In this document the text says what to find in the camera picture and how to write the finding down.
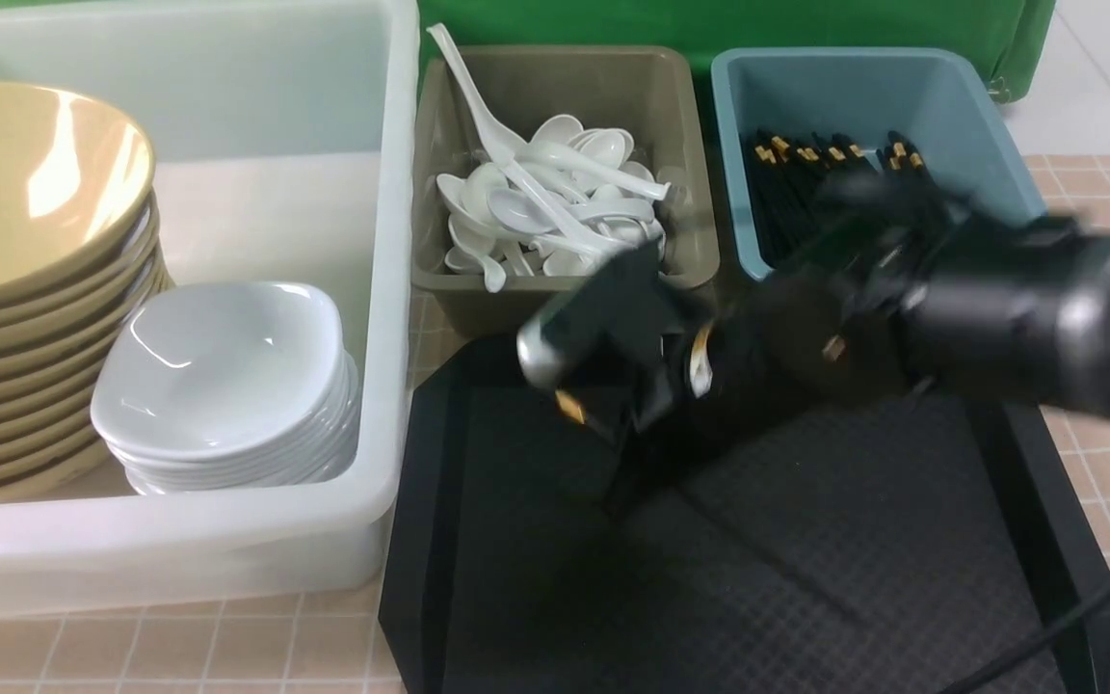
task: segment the stack of white bowls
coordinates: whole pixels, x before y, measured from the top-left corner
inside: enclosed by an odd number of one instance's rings
[[[357,392],[323,291],[200,284],[132,316],[101,370],[91,416],[138,493],[307,484],[353,461]]]

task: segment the black tray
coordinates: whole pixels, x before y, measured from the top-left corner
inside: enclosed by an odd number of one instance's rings
[[[610,472],[512,338],[415,392],[380,606],[411,694],[930,694],[1110,579],[1030,408],[815,414],[693,480],[859,623],[675,495],[612,527]],[[1109,693],[1110,605],[983,691]]]

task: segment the robotic arm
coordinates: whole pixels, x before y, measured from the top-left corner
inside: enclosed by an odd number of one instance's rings
[[[823,198],[820,235],[720,315],[643,247],[521,330],[529,382],[619,452],[609,514],[820,405],[942,388],[1110,419],[1110,234],[1062,215],[1015,228],[894,177]],[[565,390],[602,359],[632,375],[624,412]]]

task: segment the green cloth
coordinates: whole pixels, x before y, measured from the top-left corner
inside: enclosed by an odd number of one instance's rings
[[[0,0],[0,8],[50,0]],[[702,91],[714,56],[744,46],[921,46],[966,57],[998,101],[1030,89],[1054,0],[418,0],[457,43],[667,46]],[[436,51],[423,40],[422,64]]]

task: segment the chopsticks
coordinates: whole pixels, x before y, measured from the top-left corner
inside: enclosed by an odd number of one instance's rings
[[[829,137],[814,132],[805,140],[758,130],[751,138],[745,138],[743,145],[756,240],[770,266],[783,264],[820,233],[815,215],[816,195],[829,175],[876,172],[917,178],[926,183],[932,180],[917,147],[898,131],[889,131],[888,143],[876,150],[879,170],[869,161],[866,150],[841,132]]]

